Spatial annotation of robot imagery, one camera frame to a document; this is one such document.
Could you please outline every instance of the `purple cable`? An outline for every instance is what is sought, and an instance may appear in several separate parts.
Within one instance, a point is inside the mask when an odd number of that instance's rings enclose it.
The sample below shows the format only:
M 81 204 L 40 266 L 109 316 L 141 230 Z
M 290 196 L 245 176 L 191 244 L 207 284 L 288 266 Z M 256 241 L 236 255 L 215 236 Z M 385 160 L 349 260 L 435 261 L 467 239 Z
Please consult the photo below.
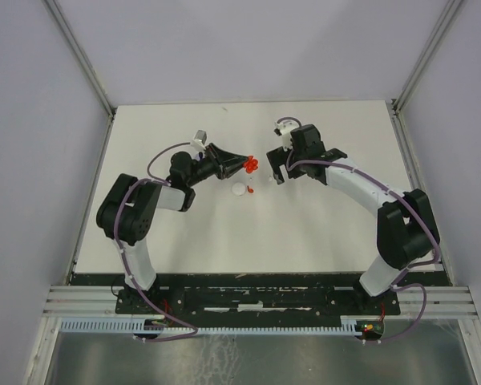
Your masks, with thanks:
M 148 166 L 146 167 L 146 172 L 148 173 L 148 175 L 153 180 L 155 180 L 156 182 L 159 182 L 160 184 L 163 184 L 164 186 L 169 186 L 169 182 L 167 180 L 164 180 L 162 178 L 159 178 L 158 176 L 153 175 L 150 172 L 150 167 L 152 166 L 153 162 L 155 162 L 157 159 L 159 159 L 159 157 L 162 154 L 168 152 L 169 150 L 172 150 L 173 148 L 177 148 L 177 147 L 181 147 L 181 146 L 188 146 L 189 144 L 191 144 L 191 143 L 190 142 L 183 142 L 183 143 L 173 144 L 171 147 L 168 147 L 165 150 L 162 150 L 161 152 L 159 152 L 157 155 L 155 155 L 155 157 L 152 160 L 150 160 L 150 163 L 148 163 Z
M 293 118 L 292 116 L 285 116 L 285 117 L 283 117 L 283 118 L 280 118 L 280 119 L 278 119 L 278 120 L 276 121 L 276 123 L 277 123 L 277 124 L 280 124 L 281 122 L 284 122 L 284 121 L 286 121 L 286 120 L 292 120 L 293 122 L 296 122 L 296 123 L 299 125 L 299 127 L 301 127 L 301 122 L 299 121 L 299 119 L 298 119 L 298 118 Z
M 417 221 L 417 223 L 421 227 L 422 231 L 424 231 L 424 233 L 426 234 L 427 239 L 433 245 L 433 259 L 431 259 L 429 261 L 415 262 L 415 263 L 409 264 L 401 272 L 401 274 L 399 274 L 399 276 L 394 280 L 394 282 L 392 282 L 392 285 L 395 285 L 395 284 L 397 284 L 397 282 L 401 281 L 401 279 L 406 275 L 408 269 L 411 269 L 413 267 L 418 267 L 418 266 L 432 265 L 432 264 L 437 263 L 439 261 L 439 259 L 440 259 L 440 248 L 439 248 L 439 244 L 435 240 L 435 237 L 433 237 L 433 234 L 427 228 L 426 224 L 424 223 L 422 218 L 417 214 L 417 212 L 410 206 L 410 204 L 408 202 L 406 202 L 401 196 L 399 196 L 399 194 L 390 190 L 382 182 L 380 182 L 377 179 L 374 179 L 371 175 L 363 172 L 362 170 L 360 170 L 358 168 L 351 167 L 347 164 L 334 163 L 334 162 L 329 162 L 327 160 L 298 160 L 297 162 L 295 162 L 291 166 L 289 166 L 290 158 L 291 158 L 293 152 L 294 152 L 294 150 L 291 150 L 289 156 L 287 157 L 287 162 L 286 162 L 286 165 L 285 165 L 286 168 L 287 168 L 287 171 L 292 171 L 295 167 L 299 166 L 300 164 L 318 164 L 318 165 L 321 165 L 321 166 L 344 168 L 345 170 L 355 172 L 359 176 L 367 179 L 370 183 L 376 185 L 382 191 L 384 191 L 385 193 L 388 193 L 390 196 L 392 196 L 397 201 L 399 201 L 399 203 L 401 203 L 406 208 L 406 210 L 408 210 L 410 215 Z
M 385 193 L 388 193 L 389 195 L 391 195 L 392 197 L 394 197 L 396 200 L 398 200 L 407 210 L 408 212 L 410 213 L 410 215 L 417 221 L 418 225 L 421 227 L 421 229 L 424 231 L 424 233 L 427 235 L 427 238 L 429 239 L 429 241 L 431 242 L 431 244 L 433 245 L 433 259 L 431 259 L 430 261 L 424 261 L 424 262 L 416 262 L 416 263 L 411 263 L 409 264 L 405 269 L 403 269 L 403 271 L 394 279 L 394 281 L 391 283 L 391 287 L 390 289 L 392 291 L 394 291 L 395 293 L 398 293 L 400 291 L 404 291 L 404 290 L 407 290 L 411 287 L 419 287 L 421 290 L 422 290 L 422 293 L 423 293 L 423 302 L 422 302 L 422 307 L 421 307 L 421 310 L 418 312 L 418 315 L 417 315 L 417 318 L 412 322 L 412 324 L 410 325 L 410 327 L 408 327 L 407 329 L 405 329 L 404 331 L 402 331 L 401 333 L 398 333 L 396 335 L 393 335 L 389 338 L 385 338 L 383 340 L 379 340 L 379 341 L 367 341 L 369 343 L 375 343 L 375 344 L 380 344 L 382 342 L 390 342 L 390 341 L 394 341 L 398 338 L 401 338 L 403 337 L 404 335 L 410 333 L 413 329 L 415 329 L 419 323 L 419 321 L 422 319 L 422 316 L 424 315 L 424 311 L 426 310 L 426 301 L 427 301 L 427 293 L 426 293 L 426 288 L 421 285 L 420 283 L 411 283 L 409 285 L 406 285 L 406 286 L 403 286 L 403 287 L 393 287 L 394 285 L 397 285 L 403 278 L 404 276 L 406 275 L 406 273 L 408 273 L 408 269 L 412 268 L 412 267 L 417 267 L 417 266 L 424 266 L 424 265 L 430 265 L 430 264 L 434 264 L 436 262 L 439 261 L 439 258 L 440 258 L 440 249 L 439 249 L 439 244 L 436 242 L 435 240 L 435 237 L 433 237 L 433 234 L 431 233 L 431 231 L 427 228 L 426 224 L 424 223 L 424 221 L 422 220 L 422 218 L 417 214 L 417 212 L 415 212 L 415 210 L 408 204 L 408 202 L 406 202 L 401 196 L 399 196 L 399 194 L 397 194 L 396 192 L 390 190 L 388 187 L 386 187 L 382 182 L 380 182 L 379 180 L 376 180 L 374 179 L 372 176 L 370 176 L 369 174 L 363 172 L 362 170 L 359 170 L 357 168 L 354 168 L 354 167 L 351 167 L 347 164 L 339 164 L 339 163 L 334 163 L 334 162 L 328 162 L 327 160 L 299 160 L 295 163 L 293 163 L 291 166 L 289 166 L 289 162 L 290 162 L 290 158 L 293 154 L 293 151 L 294 150 L 291 150 L 290 153 L 289 153 L 289 156 L 287 157 L 287 161 L 286 161 L 286 164 L 285 164 L 285 167 L 287 168 L 287 172 L 288 171 L 292 171 L 295 167 L 297 167 L 298 165 L 300 164 L 318 164 L 318 165 L 323 165 L 323 166 L 329 166 L 329 167 L 338 167 L 338 168 L 344 168 L 345 170 L 348 170 L 348 171 L 351 171 L 351 172 L 356 172 L 359 176 L 367 179 L 369 182 L 371 182 L 372 184 L 376 185 L 377 187 L 379 187 L 382 191 L 384 191 Z
M 177 144 L 175 146 L 172 146 L 171 148 L 174 148 L 174 147 L 178 147 L 180 145 L 183 145 L 183 144 Z M 139 295 L 141 296 L 141 298 L 154 310 L 156 311 L 157 313 L 159 314 L 162 314 L 165 318 L 168 318 L 168 319 L 171 319 L 172 321 L 176 322 L 176 323 L 179 323 L 181 326 L 185 326 L 185 327 L 188 327 L 190 329 L 192 329 L 193 331 L 190 332 L 190 333 L 186 333 L 186 334 L 179 334 L 179 335 L 173 335 L 173 336 L 170 336 L 170 337 L 163 337 L 163 338 L 156 338 L 156 339 L 150 339 L 148 340 L 149 342 L 166 342 L 166 341 L 175 341 L 177 339 L 184 339 L 184 338 L 189 338 L 189 337 L 192 337 L 193 335 L 196 335 L 198 333 L 198 328 L 191 325 L 190 323 L 186 323 L 185 321 L 182 321 L 180 319 L 178 319 L 177 317 L 174 317 L 168 313 L 166 313 L 165 311 L 163 311 L 162 309 L 160 309 L 157 305 L 155 305 L 152 301 L 150 301 L 150 299 L 146 296 L 146 294 L 144 294 L 143 290 L 141 289 L 141 287 L 139 286 L 139 283 L 137 283 L 137 281 L 135 280 L 135 277 L 132 276 L 132 273 L 131 273 L 131 270 L 130 270 L 130 266 L 128 265 L 128 261 L 127 261 L 127 256 L 125 255 L 125 251 L 124 251 L 124 247 L 123 247 L 123 242 L 119 239 L 119 219 L 121 218 L 121 213 L 123 212 L 123 209 L 125 207 L 125 204 L 128 202 L 128 198 L 130 197 L 130 195 L 134 192 L 134 190 L 137 188 L 137 186 L 141 185 L 141 184 L 145 184 L 147 182 L 151 182 L 151 180 L 149 179 L 141 179 L 141 180 L 138 180 L 136 181 L 127 191 L 127 193 L 125 194 L 123 200 L 121 201 L 121 204 L 119 205 L 119 209 L 118 209 L 118 213 L 116 214 L 115 216 L 115 219 L 114 219 L 114 240 L 115 242 L 118 244 L 118 247 L 119 249 L 121 250 L 121 261 L 123 262 L 123 265 L 125 267 L 125 272 L 127 273 L 127 276 L 128 277 L 131 277 L 131 283 L 134 284 L 135 286 L 135 289 L 137 290 L 137 292 L 139 293 Z

